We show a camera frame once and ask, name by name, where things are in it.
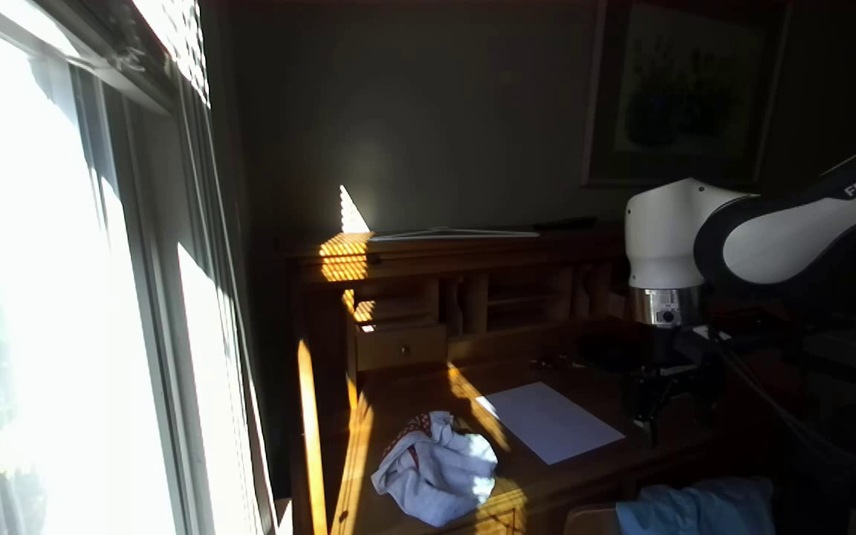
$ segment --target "table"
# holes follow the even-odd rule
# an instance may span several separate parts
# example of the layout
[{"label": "table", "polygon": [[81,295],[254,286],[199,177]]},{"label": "table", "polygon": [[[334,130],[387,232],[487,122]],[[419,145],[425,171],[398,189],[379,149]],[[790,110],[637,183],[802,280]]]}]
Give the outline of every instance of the table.
[{"label": "table", "polygon": [[[624,430],[627,439],[554,466],[542,463],[475,403],[483,391],[533,381],[564,391]],[[649,482],[680,483],[706,475],[755,475],[769,460],[769,415],[735,381],[714,424],[700,423],[692,400],[671,400],[662,412],[658,446],[649,446],[621,415],[619,390],[619,375],[576,366],[572,356],[533,359],[523,354],[448,362],[437,371],[370,384],[353,411],[330,533],[428,533],[425,524],[401,513],[390,497],[379,497],[370,482],[398,430],[428,411],[453,411],[499,451],[494,497],[472,516],[453,524],[448,533],[563,533],[575,506],[624,500]]]}]

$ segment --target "window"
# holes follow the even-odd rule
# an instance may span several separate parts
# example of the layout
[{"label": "window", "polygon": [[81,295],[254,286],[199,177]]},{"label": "window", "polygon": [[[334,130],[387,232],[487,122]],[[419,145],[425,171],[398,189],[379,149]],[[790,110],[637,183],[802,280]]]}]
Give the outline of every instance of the window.
[{"label": "window", "polygon": [[[220,183],[188,115],[0,27],[0,533],[261,533]],[[168,171],[156,124],[185,154]]]}]

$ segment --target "sunlight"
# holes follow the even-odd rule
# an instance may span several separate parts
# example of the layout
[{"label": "sunlight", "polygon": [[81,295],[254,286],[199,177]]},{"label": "sunlight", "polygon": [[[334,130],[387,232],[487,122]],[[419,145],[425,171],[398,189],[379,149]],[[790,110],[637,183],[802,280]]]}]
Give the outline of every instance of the sunlight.
[{"label": "sunlight", "polygon": [[359,403],[353,406],[350,415],[344,472],[340,479],[343,489],[330,525],[334,533],[358,533],[364,483],[371,483],[367,472],[371,439],[374,439],[374,406],[370,403],[367,394],[359,394]]},{"label": "sunlight", "polygon": [[17,524],[47,535],[168,535],[176,525],[132,255],[111,234],[121,209],[104,189],[102,223],[69,90],[62,61],[0,41],[0,482]]},{"label": "sunlight", "polygon": [[456,362],[448,362],[448,390],[456,397],[471,400],[471,415],[483,424],[484,437],[490,437],[499,451],[512,451],[506,427],[484,411],[484,391],[478,391]]},{"label": "sunlight", "polygon": [[215,525],[260,533],[240,359],[225,330],[233,305],[181,243],[178,267]]},{"label": "sunlight", "polygon": [[327,528],[327,494],[325,494],[325,451],[318,430],[318,394],[316,394],[316,366],[306,339],[297,345],[297,378],[301,378],[301,411],[304,411],[304,454],[306,454],[306,479],[309,479],[309,516],[313,533]]},{"label": "sunlight", "polygon": [[37,39],[47,41],[65,57],[81,57],[72,39],[53,23],[40,3],[29,0],[0,0],[0,15],[6,15],[11,23],[29,29]]},{"label": "sunlight", "polygon": [[490,403],[490,397],[478,394],[475,403],[483,403],[483,411],[487,411],[494,420],[499,420],[496,406]]},{"label": "sunlight", "polygon": [[350,200],[349,188],[340,183],[340,223],[343,223],[343,234],[358,234],[358,232],[371,232],[371,225],[367,223],[359,204]]},{"label": "sunlight", "polygon": [[209,58],[202,47],[202,23],[196,0],[133,0],[141,15],[157,33],[160,45],[193,87],[199,100],[212,108]]},{"label": "sunlight", "polygon": [[490,500],[475,510],[472,533],[527,533],[527,494],[515,479],[496,475]]},{"label": "sunlight", "polygon": [[371,234],[335,234],[318,247],[318,269],[327,281],[359,281],[371,277]]}]

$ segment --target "white paper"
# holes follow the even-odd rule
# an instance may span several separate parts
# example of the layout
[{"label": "white paper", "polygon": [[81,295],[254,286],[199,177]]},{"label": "white paper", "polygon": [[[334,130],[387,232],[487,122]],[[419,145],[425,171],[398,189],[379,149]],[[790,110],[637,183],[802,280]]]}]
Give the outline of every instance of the white paper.
[{"label": "white paper", "polygon": [[487,406],[544,463],[560,463],[624,437],[546,384],[494,391],[478,397],[478,403]]}]

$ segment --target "picture frame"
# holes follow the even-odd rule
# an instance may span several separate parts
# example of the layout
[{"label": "picture frame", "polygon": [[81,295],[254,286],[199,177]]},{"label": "picture frame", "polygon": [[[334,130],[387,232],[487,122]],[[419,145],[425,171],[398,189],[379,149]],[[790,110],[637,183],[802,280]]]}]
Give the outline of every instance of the picture frame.
[{"label": "picture frame", "polygon": [[784,3],[607,0],[594,33],[585,183],[755,176]]}]

